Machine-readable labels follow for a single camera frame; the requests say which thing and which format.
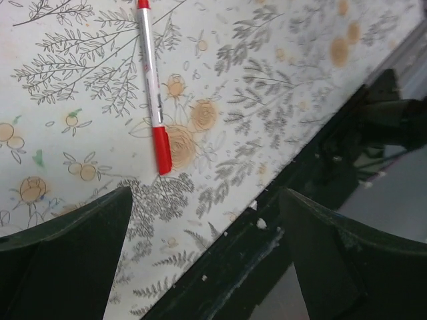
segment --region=white debris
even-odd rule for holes
[[[258,229],[264,230],[265,228],[267,228],[267,223],[263,219],[259,218],[256,222],[256,226],[258,227]]]
[[[256,202],[256,200],[254,200],[254,202],[252,202],[252,203],[250,204],[250,207],[251,207],[253,210],[256,210],[256,209],[258,208],[258,203]]]

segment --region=red pen cap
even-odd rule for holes
[[[148,0],[138,0],[138,9],[149,9]]]
[[[155,156],[157,168],[160,175],[165,175],[172,170],[171,147],[169,145],[169,136],[165,127],[153,128]]]

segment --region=botanical print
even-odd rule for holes
[[[117,187],[104,319],[140,319],[417,25],[416,0],[151,0],[159,176],[134,0],[0,0],[0,236]]]
[[[18,123],[19,118],[20,116],[16,117],[12,124],[6,122],[0,123],[0,148],[6,146],[10,150],[10,154],[14,160],[18,164],[21,164],[22,159],[20,155],[24,155],[27,152],[23,149],[25,145],[24,139],[15,132],[15,127],[13,126]]]

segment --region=leaf illustration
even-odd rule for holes
[[[78,125],[77,126],[77,128],[84,128],[84,127],[87,127],[88,125],[90,125],[92,123],[92,120],[91,121],[88,121],[88,122],[84,122],[84,123],[82,123],[82,124],[80,124],[80,125]]]
[[[18,120],[19,120],[19,118],[20,117],[22,117],[21,115],[18,115],[16,118],[14,118],[14,120],[13,120],[13,122],[12,122],[12,124],[13,125],[17,125],[18,124]]]
[[[153,135],[151,127],[147,126],[145,121],[138,123],[129,131],[129,134],[135,138],[149,138]]]
[[[20,4],[20,3],[18,3],[18,2],[14,2],[14,1],[9,1],[9,3],[11,4],[11,5],[14,5],[15,7],[18,7],[18,8],[22,8],[23,7],[23,5],[22,4]]]
[[[109,165],[100,165],[98,167],[98,171],[110,171],[111,169],[113,169],[113,167],[110,167]]]
[[[70,155],[69,153],[63,152],[63,154],[64,154],[64,157],[66,157],[68,160],[70,160],[72,162],[76,162],[74,157],[72,155]]]
[[[11,220],[11,213],[6,211],[6,210],[1,210],[0,211],[0,223],[2,226],[4,226],[4,224],[9,223]]]
[[[16,162],[21,164],[22,160],[21,160],[21,156],[19,156],[18,152],[16,152],[16,150],[11,150],[11,154],[12,154],[12,157],[16,160]]]
[[[81,108],[79,108],[79,109],[77,109],[77,110],[74,110],[73,112],[70,112],[70,113],[68,114],[68,116],[69,116],[69,117],[74,118],[74,117],[76,117],[76,116],[77,116],[77,114],[78,114],[80,111],[81,111]]]
[[[43,162],[43,152],[42,150],[37,150],[36,154],[33,156],[33,160],[36,165],[38,165],[41,168],[45,167],[45,164]]]
[[[167,277],[161,282],[160,280],[151,285],[151,287],[146,287],[145,289],[133,290],[133,294],[137,297],[142,298],[155,298],[161,297],[170,287],[176,282],[177,275],[175,274],[171,281]]]
[[[184,232],[187,233],[188,235],[190,235],[191,238],[193,238],[196,247],[200,251],[205,251],[209,247],[210,242],[207,239],[205,239],[202,235],[200,235],[196,232],[193,232],[191,230],[184,230]]]
[[[216,238],[218,238],[221,235],[221,233],[214,227],[214,225],[212,225],[212,223],[210,223],[210,222],[208,222],[208,223],[209,223],[209,227],[211,228],[212,239],[215,240]]]
[[[94,151],[92,151],[90,154],[88,154],[85,158],[85,163],[90,162],[93,159],[93,157],[95,156],[95,154],[96,153]]]
[[[153,264],[153,267],[160,265],[173,265],[174,267],[179,267],[186,269],[187,266],[190,266],[199,255],[195,251],[191,251],[187,254],[187,251],[184,250],[183,253],[178,253],[177,255],[172,255],[167,259],[160,260]]]

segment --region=pen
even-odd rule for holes
[[[153,140],[157,168],[160,175],[165,175],[172,170],[171,150],[169,137],[163,123],[161,108],[160,82],[155,61],[155,47],[152,31],[151,14],[148,0],[138,0],[138,20],[141,33],[141,47],[143,50],[143,68],[145,73],[146,91],[148,95],[151,126],[153,127]]]

